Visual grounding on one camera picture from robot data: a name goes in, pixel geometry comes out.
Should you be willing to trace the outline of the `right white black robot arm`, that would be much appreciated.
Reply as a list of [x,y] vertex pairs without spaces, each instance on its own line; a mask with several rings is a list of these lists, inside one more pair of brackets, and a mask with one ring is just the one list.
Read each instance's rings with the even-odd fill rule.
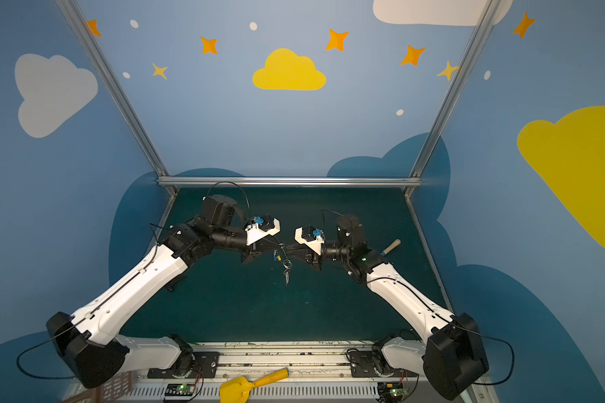
[[338,217],[336,230],[337,239],[329,241],[319,228],[297,228],[296,242],[287,246],[287,253],[317,270],[326,261],[341,262],[349,277],[379,295],[413,328],[417,341],[395,337],[374,345],[384,369],[422,374],[448,401],[489,371],[482,334],[472,317],[455,315],[405,280],[385,256],[368,246],[358,217]]

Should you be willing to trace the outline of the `metal key organizer ring yellow tab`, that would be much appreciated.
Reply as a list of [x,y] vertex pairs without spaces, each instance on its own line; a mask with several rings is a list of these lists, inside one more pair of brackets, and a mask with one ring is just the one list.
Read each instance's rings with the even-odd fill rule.
[[282,256],[282,262],[279,262],[282,264],[283,268],[292,268],[292,261],[289,259],[288,255],[285,253],[285,245],[284,248],[282,250],[276,250],[280,253],[280,255]]

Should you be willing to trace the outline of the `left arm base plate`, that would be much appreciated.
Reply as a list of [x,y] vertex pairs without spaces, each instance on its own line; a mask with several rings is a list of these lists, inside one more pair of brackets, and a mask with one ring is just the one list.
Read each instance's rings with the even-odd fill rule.
[[149,369],[148,379],[213,379],[218,369],[219,352],[195,351],[190,359],[178,359],[169,369]]

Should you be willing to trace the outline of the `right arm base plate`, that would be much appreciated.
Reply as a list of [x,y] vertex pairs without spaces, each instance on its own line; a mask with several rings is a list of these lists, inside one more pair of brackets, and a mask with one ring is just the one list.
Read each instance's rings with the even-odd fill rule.
[[401,378],[417,377],[418,373],[407,369],[393,369],[380,353],[370,350],[347,349],[345,352],[353,378]]

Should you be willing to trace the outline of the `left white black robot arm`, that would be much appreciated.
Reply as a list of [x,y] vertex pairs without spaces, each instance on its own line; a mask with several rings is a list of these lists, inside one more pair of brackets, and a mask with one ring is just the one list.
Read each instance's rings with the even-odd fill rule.
[[205,196],[201,213],[170,228],[138,265],[84,307],[68,315],[58,312],[46,324],[57,354],[87,389],[116,374],[145,369],[168,369],[185,378],[194,371],[193,348],[171,335],[159,339],[129,338],[120,330],[151,297],[174,282],[214,250],[240,253],[250,262],[277,248],[279,221],[270,214],[243,219],[234,199]]

